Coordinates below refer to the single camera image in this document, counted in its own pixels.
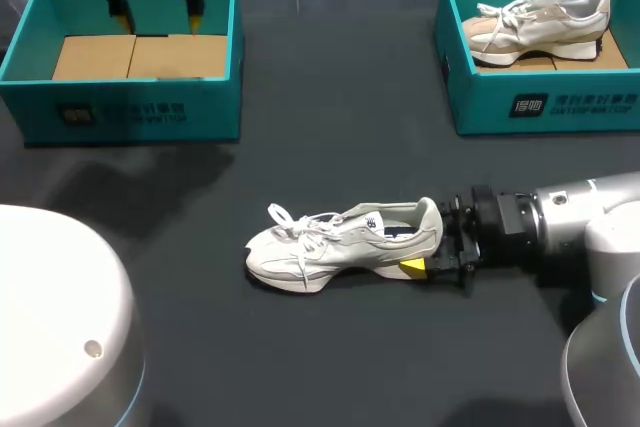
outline shoe heel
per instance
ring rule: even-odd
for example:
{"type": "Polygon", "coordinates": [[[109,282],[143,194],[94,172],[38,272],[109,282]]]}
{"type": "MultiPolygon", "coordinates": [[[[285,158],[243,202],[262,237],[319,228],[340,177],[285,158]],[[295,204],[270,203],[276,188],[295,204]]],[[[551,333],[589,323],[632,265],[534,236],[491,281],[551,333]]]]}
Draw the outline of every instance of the shoe heel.
{"type": "Polygon", "coordinates": [[[549,53],[562,59],[593,60],[598,56],[597,41],[577,44],[553,44],[549,53]]]}
{"type": "Polygon", "coordinates": [[[380,277],[394,280],[419,280],[426,279],[427,273],[424,270],[414,269],[402,264],[385,265],[371,269],[380,277]]]}

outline teal box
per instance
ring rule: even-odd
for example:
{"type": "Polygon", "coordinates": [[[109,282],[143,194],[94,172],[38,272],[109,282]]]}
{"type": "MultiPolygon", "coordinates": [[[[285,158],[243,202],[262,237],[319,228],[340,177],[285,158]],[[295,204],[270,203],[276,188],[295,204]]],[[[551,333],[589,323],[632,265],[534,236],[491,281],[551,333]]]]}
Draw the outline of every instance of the teal box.
{"type": "Polygon", "coordinates": [[[479,72],[462,21],[478,15],[478,2],[511,1],[439,0],[435,41],[458,133],[640,130],[638,0],[611,0],[610,29],[628,69],[479,72]],[[514,116],[523,100],[535,110],[514,116]]]}
{"type": "MultiPolygon", "coordinates": [[[[137,35],[190,33],[184,0],[128,1],[137,35]]],[[[244,58],[240,6],[238,0],[205,4],[198,34],[227,36],[224,77],[54,81],[65,36],[128,32],[109,16],[106,0],[29,0],[0,68],[0,96],[25,143],[238,139],[244,58]]]]}

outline sneaker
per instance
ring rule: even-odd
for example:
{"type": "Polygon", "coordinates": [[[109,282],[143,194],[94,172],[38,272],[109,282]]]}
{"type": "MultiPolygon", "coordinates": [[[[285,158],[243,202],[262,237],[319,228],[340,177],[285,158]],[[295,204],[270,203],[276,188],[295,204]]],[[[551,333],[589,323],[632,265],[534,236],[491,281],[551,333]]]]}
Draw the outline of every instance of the sneaker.
{"type": "Polygon", "coordinates": [[[480,17],[464,21],[471,55],[508,66],[533,51],[593,60],[611,17],[611,0],[515,0],[498,8],[478,4],[480,17]]]}
{"type": "Polygon", "coordinates": [[[276,226],[247,244],[247,268],[261,282],[301,293],[320,291],[338,272],[365,267],[382,277],[412,279],[403,261],[431,256],[442,239],[442,218],[433,200],[359,204],[343,214],[293,220],[276,204],[276,226]]]}

